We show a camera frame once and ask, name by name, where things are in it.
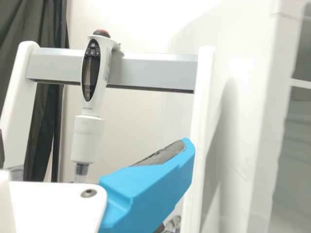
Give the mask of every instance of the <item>blue plastic part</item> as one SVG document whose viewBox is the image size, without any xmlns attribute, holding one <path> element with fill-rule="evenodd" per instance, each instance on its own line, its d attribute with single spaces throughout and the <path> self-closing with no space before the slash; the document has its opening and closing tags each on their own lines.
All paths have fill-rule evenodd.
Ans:
<svg viewBox="0 0 311 233">
<path fill-rule="evenodd" d="M 173 211 L 192 180 L 194 145 L 160 165 L 130 166 L 100 178 L 108 194 L 99 233 L 152 233 Z"/>
</svg>

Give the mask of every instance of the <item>white wall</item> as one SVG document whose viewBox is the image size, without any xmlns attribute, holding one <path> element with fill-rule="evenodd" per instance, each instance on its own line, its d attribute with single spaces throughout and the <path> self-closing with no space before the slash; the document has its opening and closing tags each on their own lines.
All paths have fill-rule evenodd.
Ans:
<svg viewBox="0 0 311 233">
<path fill-rule="evenodd" d="M 274 159 L 269 175 L 275 176 L 278 155 L 275 145 L 280 145 L 281 140 L 279 119 L 286 109 L 286 83 L 273 99 L 279 103 L 277 108 L 266 97 L 270 100 L 278 82 L 290 77 L 300 25 L 290 17 L 273 15 L 274 7 L 280 6 L 278 2 L 273 1 L 273 5 L 270 0 L 69 1 L 69 41 L 73 49 L 84 49 L 86 36 L 96 28 L 107 29 L 124 51 L 196 53 L 201 45 L 216 46 L 211 111 L 219 107 L 228 80 L 234 80 L 237 92 L 226 94 L 227 106 L 232 102 L 236 108 L 235 118 L 231 118 L 232 109 L 228 108 L 223 119 L 235 127 L 220 133 L 226 136 L 221 154 L 225 162 L 221 191 L 217 174 L 207 171 L 206 184 L 213 184 L 214 190 L 209 194 L 212 208 L 206 211 L 206 232 L 219 229 L 253 233 L 258 232 L 256 227 L 268 227 L 270 192 L 275 181 L 261 179 L 265 177 L 263 166 L 270 154 Z M 96 182 L 100 175 L 189 135 L 191 101 L 188 94 L 108 90 L 104 102 L 103 156 L 91 166 L 89 181 Z M 81 108 L 79 87 L 67 89 L 65 105 L 63 180 L 69 181 L 73 174 L 73 163 L 69 160 L 73 119 Z M 266 127 L 262 133 L 263 122 Z M 276 134 L 267 137 L 274 133 L 272 129 L 276 129 Z M 260 193 L 263 188 L 270 192 Z M 249 221 L 255 228 L 247 229 Z"/>
</svg>

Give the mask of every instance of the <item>white panel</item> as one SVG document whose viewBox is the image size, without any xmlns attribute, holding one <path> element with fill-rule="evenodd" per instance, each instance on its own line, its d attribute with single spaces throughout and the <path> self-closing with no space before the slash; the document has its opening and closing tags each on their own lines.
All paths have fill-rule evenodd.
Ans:
<svg viewBox="0 0 311 233">
<path fill-rule="evenodd" d="M 97 233 L 107 202 L 95 184 L 10 182 L 17 233 Z M 86 190 L 96 194 L 83 198 Z"/>
</svg>

